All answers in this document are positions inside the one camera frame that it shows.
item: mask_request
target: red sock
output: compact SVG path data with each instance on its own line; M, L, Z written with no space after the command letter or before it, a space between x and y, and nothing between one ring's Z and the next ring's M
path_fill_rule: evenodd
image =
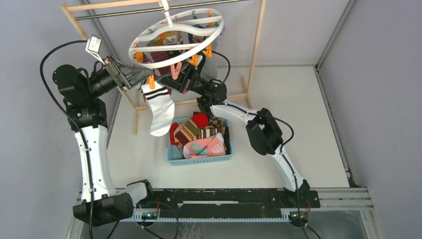
M177 127L179 126L178 123L174 123L172 124L172 126L170 127L170 143L172 145L178 145L179 143L174 140L174 131L177 129Z
M210 124L210 120L208 119L207 115L204 113L199 113L192 116L192 120L197 124L198 128L202 128Z

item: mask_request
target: pile of socks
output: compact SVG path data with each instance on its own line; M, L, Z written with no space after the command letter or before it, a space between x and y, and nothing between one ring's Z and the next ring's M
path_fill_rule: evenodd
M196 113L192 118L170 127L170 142L182 158L220 156L229 153L229 131L218 117Z

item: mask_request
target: striped sock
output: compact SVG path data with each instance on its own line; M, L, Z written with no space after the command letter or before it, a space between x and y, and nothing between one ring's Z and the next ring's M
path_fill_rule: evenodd
M174 102L170 98L168 89L157 82L155 82L154 90L149 88L149 84L141 87L146 103L152 111L150 133L153 136L163 136L170 130L174 118Z

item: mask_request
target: drying rack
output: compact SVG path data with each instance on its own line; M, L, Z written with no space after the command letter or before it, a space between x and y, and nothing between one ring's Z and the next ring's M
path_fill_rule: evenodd
M105 13L105 14L95 14L93 12L94 9L102 9L102 8L110 8L110 7L119 7L119 6L129 6L129 5L139 5L139 4L145 4L145 3L152 3L152 2L159 2L160 0L124 0L124 1L115 1L115 2L105 2L105 3L95 3L95 4L83 4L83 5L76 5L76 6L69 6L66 2L64 2L61 6L62 11L65 13L67 18L69 19L70 23L73 25L73 27L76 29L76 31L80 34L83 40L88 40L89 35L87 31L84 29L84 27L81 25L81 20L88 20L88 19L97 19L102 17L112 17L112 16L121 16L121 15L128 15L128 14L137 14L137 13L144 13L144 12L153 12L153 11L162 11L164 10L162 7L157 8L149 8L149 9L140 9L140 10L132 10L132 11L121 11L121 12L112 12L112 13ZM232 3L232 2L241 2L241 1L249 1L249 0L216 0L216 1L209 1L209 2L198 2L198 3L191 3L191 4L184 4L184 5L175 5L170 6L169 9L179 9L179 8L185 8L185 7L196 7L196 6L204 6L204 5L212 5L212 4L222 4L222 3ZM258 47L259 47L259 39L261 36L261 28L262 28L262 22L264 18L264 11L265 11L265 4L267 0L259 0L260 1L260 8L258 12L258 22L256 26L256 32L255 32L255 39L253 44L253 51L252 51L252 60L251 60L251 67L249 71L249 80L248 83L246 83L245 77L241 77L241 82L243 85L243 88L245 90L245 93L241 94L235 94L235 95L228 95L228 100L246 100L248 107L252 109L252 102L250 100L251 90L252 90L252 82L253 77L255 73L255 65L256 65L256 58L258 55ZM86 11L88 15L86 16L75 16L74 12L78 11ZM102 28L99 21L95 22L95 27L97 30ZM107 36L101 36L104 40L106 45L114 49L111 42L108 40ZM133 123L133 133L135 135L138 134L138 118L139 114L143 111L149 110L148 106L140 106L139 105L139 91L135 91L135 102L132 101L132 99L129 97L126 91L121 90L119 87L117 89L120 91L122 96L126 99L126 101L132 106L135 116L134 116L134 123ZM191 106L196 105L197 100L187 100L187 101L179 101L175 102L176 106Z

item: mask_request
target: blue basket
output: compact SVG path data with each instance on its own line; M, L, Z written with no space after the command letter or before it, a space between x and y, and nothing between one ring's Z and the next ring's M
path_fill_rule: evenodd
M179 118L173 119L173 123L183 123L184 121L188 120L189 118ZM226 127L230 126L229 121L226 119L222 119L223 123ZM231 160L232 155L234 154L234 145L233 141L230 140L230 153L221 156L212 156L212 157L205 157L205 158L196 158L196 159L180 159L182 158L182 153L180 152L179 148L175 145L170 143L170 135L168 136L168 146L166 149L166 160L167 162L171 163L173 166L178 165L188 165L188 164L196 164L196 163L210 163L210 162L218 162L218 161L227 161Z

